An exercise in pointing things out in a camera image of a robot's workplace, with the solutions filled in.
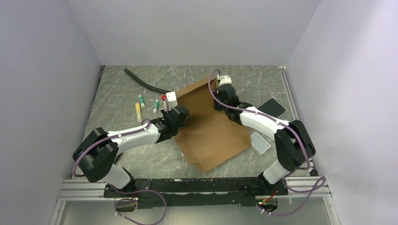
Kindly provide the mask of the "brown cardboard box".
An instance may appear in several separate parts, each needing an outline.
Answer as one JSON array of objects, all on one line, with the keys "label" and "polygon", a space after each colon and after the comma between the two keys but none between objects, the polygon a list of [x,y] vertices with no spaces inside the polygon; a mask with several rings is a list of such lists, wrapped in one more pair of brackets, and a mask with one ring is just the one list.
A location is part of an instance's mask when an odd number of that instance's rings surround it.
[{"label": "brown cardboard box", "polygon": [[177,91],[177,102],[190,118],[175,137],[187,163],[205,173],[251,146],[247,127],[214,109],[207,82],[205,77]]}]

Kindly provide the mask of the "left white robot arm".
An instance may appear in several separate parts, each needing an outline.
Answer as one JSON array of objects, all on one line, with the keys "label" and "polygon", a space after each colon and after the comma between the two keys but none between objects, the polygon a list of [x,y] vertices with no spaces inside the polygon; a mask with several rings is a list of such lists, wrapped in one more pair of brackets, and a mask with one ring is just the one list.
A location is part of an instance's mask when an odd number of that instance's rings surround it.
[{"label": "left white robot arm", "polygon": [[72,155],[75,161],[73,176],[79,176],[76,173],[79,168],[89,182],[104,181],[122,196],[132,195],[136,181],[130,172],[115,164],[115,159],[133,148],[171,139],[179,133],[189,116],[187,108],[177,105],[163,112],[160,118],[143,120],[139,127],[121,131],[94,129]]}]

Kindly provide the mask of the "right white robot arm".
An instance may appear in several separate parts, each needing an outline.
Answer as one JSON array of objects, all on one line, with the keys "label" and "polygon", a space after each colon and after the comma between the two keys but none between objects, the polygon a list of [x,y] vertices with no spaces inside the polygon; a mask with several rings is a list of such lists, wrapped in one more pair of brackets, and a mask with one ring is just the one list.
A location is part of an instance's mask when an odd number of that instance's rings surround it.
[{"label": "right white robot arm", "polygon": [[296,170],[302,170],[302,165],[309,164],[309,159],[316,154],[301,121],[279,120],[247,102],[239,101],[231,84],[223,84],[209,91],[216,110],[224,111],[229,120],[260,131],[275,142],[277,159],[259,175],[259,190],[263,194],[269,195],[275,191],[281,179]]}]

